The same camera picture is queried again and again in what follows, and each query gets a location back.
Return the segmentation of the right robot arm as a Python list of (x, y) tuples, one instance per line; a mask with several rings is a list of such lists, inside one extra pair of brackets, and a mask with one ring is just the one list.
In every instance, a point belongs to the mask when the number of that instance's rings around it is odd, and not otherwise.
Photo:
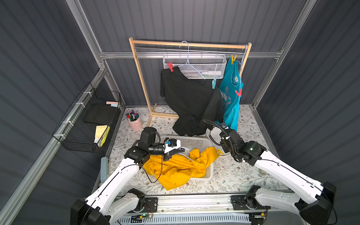
[(321, 183), (302, 174), (258, 142), (244, 142), (235, 130), (224, 124), (219, 125), (209, 120), (203, 122), (220, 129), (219, 143), (236, 162), (261, 169), (291, 189), (287, 193), (253, 185), (243, 198), (249, 209), (282, 209), (299, 215), (310, 225), (327, 225), (331, 215), (337, 215), (334, 209), (335, 185), (330, 182)]

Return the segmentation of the yellow t-shirt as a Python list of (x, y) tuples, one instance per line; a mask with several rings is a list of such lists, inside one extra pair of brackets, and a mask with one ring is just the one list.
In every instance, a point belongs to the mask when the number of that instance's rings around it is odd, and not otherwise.
[(214, 147), (208, 147), (204, 151), (193, 149), (188, 157), (178, 154), (168, 161), (163, 161), (161, 156), (150, 156), (143, 169), (169, 191), (183, 186), (191, 178), (203, 178), (207, 168), (218, 157), (219, 154)]

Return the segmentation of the blue wire hanger yellow shirt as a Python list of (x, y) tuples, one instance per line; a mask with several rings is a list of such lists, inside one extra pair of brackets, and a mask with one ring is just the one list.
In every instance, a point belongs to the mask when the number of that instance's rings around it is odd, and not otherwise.
[(185, 147), (180, 147), (181, 152), (179, 153), (179, 155), (184, 156), (186, 159), (188, 159), (189, 161), (192, 161), (193, 159), (190, 157), (190, 150), (188, 148)]

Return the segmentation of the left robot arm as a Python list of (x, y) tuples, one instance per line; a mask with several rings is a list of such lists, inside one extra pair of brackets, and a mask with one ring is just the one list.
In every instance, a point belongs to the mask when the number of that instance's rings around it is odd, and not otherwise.
[(146, 127), (107, 180), (85, 200), (75, 201), (70, 210), (70, 224), (114, 225), (128, 212), (140, 212), (144, 207), (145, 194), (133, 188), (116, 200), (120, 191), (151, 156), (159, 156), (163, 163), (184, 151), (179, 139), (162, 140), (155, 128)]

